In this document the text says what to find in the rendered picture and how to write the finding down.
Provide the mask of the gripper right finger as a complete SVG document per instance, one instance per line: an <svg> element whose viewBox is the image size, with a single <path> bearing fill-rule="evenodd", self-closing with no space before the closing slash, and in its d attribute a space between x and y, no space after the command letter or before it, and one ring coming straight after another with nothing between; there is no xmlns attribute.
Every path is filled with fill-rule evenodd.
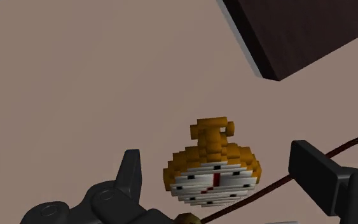
<svg viewBox="0 0 358 224"><path fill-rule="evenodd" d="M289 174L339 224L358 224L358 168L342 167L305 140L291 143Z"/></svg>

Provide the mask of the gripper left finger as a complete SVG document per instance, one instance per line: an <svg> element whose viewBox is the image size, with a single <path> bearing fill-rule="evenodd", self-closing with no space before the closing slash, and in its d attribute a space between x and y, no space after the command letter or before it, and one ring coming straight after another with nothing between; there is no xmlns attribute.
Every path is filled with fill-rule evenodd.
<svg viewBox="0 0 358 224"><path fill-rule="evenodd" d="M73 208L61 201L39 204L20 224L174 224L161 211L139 205L141 186L140 152L126 150L115 180L90 187Z"/></svg>

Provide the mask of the gold pocket watch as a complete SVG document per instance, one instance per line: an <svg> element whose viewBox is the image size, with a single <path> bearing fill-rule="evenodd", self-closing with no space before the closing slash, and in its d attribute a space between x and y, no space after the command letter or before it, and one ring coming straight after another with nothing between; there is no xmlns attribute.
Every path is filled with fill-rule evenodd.
<svg viewBox="0 0 358 224"><path fill-rule="evenodd" d="M248 146L228 141L235 124L227 117L202 118L190 126L196 145L172 155L163 170L165 190L185 204L225 206L247 198L262 169Z"/></svg>

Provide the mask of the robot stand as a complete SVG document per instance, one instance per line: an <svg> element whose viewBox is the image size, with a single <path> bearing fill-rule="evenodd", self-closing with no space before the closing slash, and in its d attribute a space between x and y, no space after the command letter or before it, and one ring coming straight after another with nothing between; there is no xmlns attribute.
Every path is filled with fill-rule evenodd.
<svg viewBox="0 0 358 224"><path fill-rule="evenodd" d="M358 0L220 0L256 76L281 81L358 38Z"/></svg>

